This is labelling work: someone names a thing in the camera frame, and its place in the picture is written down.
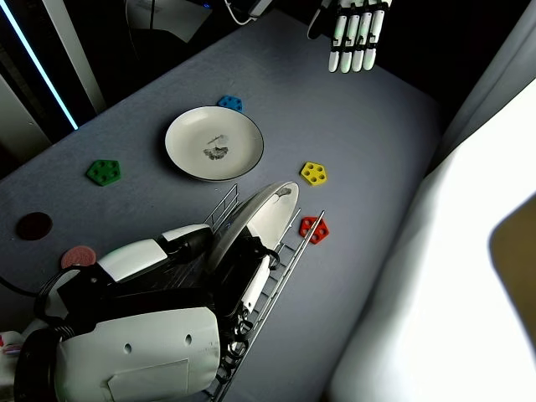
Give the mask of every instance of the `metal wire rack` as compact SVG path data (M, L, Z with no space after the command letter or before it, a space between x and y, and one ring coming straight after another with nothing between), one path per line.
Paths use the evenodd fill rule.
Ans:
M204 223L209 224L214 232L218 230L222 223L233 213L235 208L239 206L239 195L240 193L238 190L238 184L235 184L231 188L231 190L227 192L227 194L222 198L218 205L216 205L216 207L208 216L208 218L204 221ZM279 243L277 244L275 249L275 252L280 256L280 263L278 265L278 269L270 273L270 277L265 284L260 298L257 301L253 312L248 317L248 320L253 322L253 328L251 330L253 334L249 340L249 347L240 350L240 346L236 346L239 350L235 351L238 354L241 354L242 358L231 370L230 376L228 377L227 381L222 383L218 380L215 380L212 385L204 391L204 393L208 396L211 402L221 402L224 399L225 395L227 394L227 391L229 390L230 385L233 383L235 375L239 372L241 364L244 362L248 352L251 350L251 347L255 343L255 340L257 339L260 330L264 326L266 319L270 315L274 305L277 302L277 299L279 298L279 295L281 294L286 283L291 277L294 268L296 268L298 262L300 261L305 249L307 248L307 245L309 244L309 240L313 236L313 233L316 230L325 212L322 211L318 215L317 220L314 222L312 227L307 232L305 238L299 243L299 245L296 247L290 247L285 242L285 237L301 211L301 209L297 209L297 211L292 216L288 226L286 227L285 232L279 239Z

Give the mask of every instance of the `yellow toy piece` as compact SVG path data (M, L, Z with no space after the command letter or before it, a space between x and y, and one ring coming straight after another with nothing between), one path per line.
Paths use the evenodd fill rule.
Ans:
M320 163L306 162L300 174L312 186L318 186L327 181L327 170Z

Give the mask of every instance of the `dish rack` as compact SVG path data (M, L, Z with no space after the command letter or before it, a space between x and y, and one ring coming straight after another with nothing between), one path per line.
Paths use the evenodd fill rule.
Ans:
M238 184L235 184L204 221L204 223L212 227L213 232L216 232L223 222L239 206L239 195L240 192L238 189ZM236 343L235 345L231 346L233 354L238 356L238 358L233 362L232 365L227 362L225 367L222 366L222 364L224 364L224 362L222 362L222 364L220 364L218 376L211 386L204 391L209 398L208 400L211 402L221 402L224 399L230 385L235 379L235 375L239 372L241 364L244 362L248 352L255 343L260 330L264 326L266 319L270 315L272 308L279 298L279 295L291 277L294 268L296 268L298 262L300 261L307 245L309 244L309 240L311 239L325 212L322 211L318 215L317 220L309 229L305 238L296 247L291 247L285 242L285 236L301 211L302 210L298 208L297 211L292 215L292 218L282 237L279 239L279 243L275 249L275 252L280 257L277 269L271 271L268 281L262 290L253 312L247 317L247 320L253 323L253 327L248 328L248 332L250 333L248 344Z

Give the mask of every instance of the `printed design on plate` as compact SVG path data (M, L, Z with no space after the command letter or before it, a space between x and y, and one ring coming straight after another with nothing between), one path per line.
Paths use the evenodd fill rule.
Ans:
M219 147L219 145L224 145L227 143L229 138L222 134L221 136L217 136L212 141L207 142L207 145L214 144L214 147L212 148L205 148L203 150L203 153L209 157L211 161L217 161L219 159L223 159L225 155L227 155L227 152L229 152L229 149L227 147Z

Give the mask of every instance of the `gray curtain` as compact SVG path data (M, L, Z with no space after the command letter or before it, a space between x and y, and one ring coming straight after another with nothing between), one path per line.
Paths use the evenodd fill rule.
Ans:
M448 126L431 168L441 163L535 78L536 0L532 0Z

